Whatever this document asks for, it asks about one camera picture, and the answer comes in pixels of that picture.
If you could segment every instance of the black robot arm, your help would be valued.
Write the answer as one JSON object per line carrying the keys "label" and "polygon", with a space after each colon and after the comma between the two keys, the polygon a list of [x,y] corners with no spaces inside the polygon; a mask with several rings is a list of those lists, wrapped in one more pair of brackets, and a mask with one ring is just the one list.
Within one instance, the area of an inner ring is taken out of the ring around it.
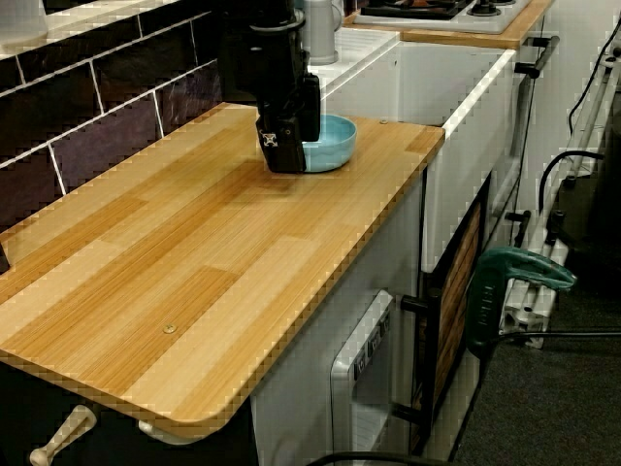
{"label": "black robot arm", "polygon": [[257,101],[259,143],[273,172],[306,171],[303,141],[319,138],[319,78],[302,49],[294,0],[222,0],[221,45],[239,90]]}

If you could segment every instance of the gas stove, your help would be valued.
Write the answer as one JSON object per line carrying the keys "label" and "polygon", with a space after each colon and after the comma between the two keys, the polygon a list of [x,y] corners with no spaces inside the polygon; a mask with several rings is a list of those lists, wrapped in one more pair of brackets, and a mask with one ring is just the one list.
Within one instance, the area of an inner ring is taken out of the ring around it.
{"label": "gas stove", "polygon": [[501,34],[530,2],[496,0],[491,14],[477,16],[476,0],[371,0],[354,23]]}

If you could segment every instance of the wooden countertop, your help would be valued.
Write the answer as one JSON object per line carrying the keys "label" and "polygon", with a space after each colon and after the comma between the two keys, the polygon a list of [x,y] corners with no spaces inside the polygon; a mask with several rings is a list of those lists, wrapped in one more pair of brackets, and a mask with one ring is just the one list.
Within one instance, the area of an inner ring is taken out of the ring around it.
{"label": "wooden countertop", "polygon": [[277,175],[255,120],[218,106],[0,234],[0,360],[183,437],[222,427],[443,142],[353,118],[342,169]]}
{"label": "wooden countertop", "polygon": [[552,6],[554,0],[532,0],[502,34],[475,34],[471,32],[451,32],[428,29],[407,29],[400,27],[371,26],[354,24],[353,14],[345,20],[345,27],[356,29],[377,29],[382,31],[401,31],[403,42],[424,42],[453,46],[486,47],[490,49],[518,50],[528,38],[535,23]]}

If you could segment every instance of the stove burner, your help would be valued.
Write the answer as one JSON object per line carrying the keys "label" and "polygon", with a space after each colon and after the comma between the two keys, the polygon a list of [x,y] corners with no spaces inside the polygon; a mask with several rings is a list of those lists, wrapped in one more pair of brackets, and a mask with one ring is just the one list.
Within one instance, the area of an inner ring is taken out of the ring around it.
{"label": "stove burner", "polygon": [[468,11],[468,14],[473,17],[495,17],[500,13],[501,11],[489,0],[480,0]]}

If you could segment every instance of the white wall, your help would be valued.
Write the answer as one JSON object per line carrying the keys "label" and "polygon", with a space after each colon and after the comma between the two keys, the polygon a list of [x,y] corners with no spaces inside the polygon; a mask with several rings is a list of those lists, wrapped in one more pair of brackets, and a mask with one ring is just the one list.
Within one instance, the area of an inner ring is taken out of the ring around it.
{"label": "white wall", "polygon": [[619,0],[556,0],[547,13],[543,31],[558,35],[561,44],[535,90],[520,209],[535,211],[541,173],[566,149],[570,138],[568,114],[620,12]]}

